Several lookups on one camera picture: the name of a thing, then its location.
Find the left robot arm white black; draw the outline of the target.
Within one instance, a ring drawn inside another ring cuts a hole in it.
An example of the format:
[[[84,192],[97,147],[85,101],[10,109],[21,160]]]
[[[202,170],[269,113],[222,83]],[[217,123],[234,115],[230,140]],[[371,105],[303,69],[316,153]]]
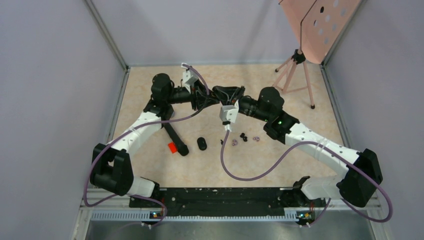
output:
[[[171,123],[174,104],[190,103],[199,111],[220,101],[196,76],[186,72],[192,82],[176,87],[169,75],[159,73],[152,79],[150,99],[137,118],[119,137],[95,146],[89,182],[117,196],[138,195],[149,207],[160,202],[160,193],[152,180],[135,177],[131,157],[157,131]]]

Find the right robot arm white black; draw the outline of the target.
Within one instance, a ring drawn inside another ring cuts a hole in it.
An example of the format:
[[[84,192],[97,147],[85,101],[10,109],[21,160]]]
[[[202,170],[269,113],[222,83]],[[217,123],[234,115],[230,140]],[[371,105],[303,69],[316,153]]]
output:
[[[225,124],[233,123],[237,114],[265,122],[266,134],[273,140],[298,149],[331,168],[336,175],[307,177],[293,192],[299,206],[312,200],[332,198],[344,200],[355,207],[364,208],[383,181],[375,152],[358,151],[337,144],[301,123],[283,110],[284,99],[270,86],[263,88],[257,99],[244,94],[245,88],[214,86],[213,97],[222,103],[220,117]]]

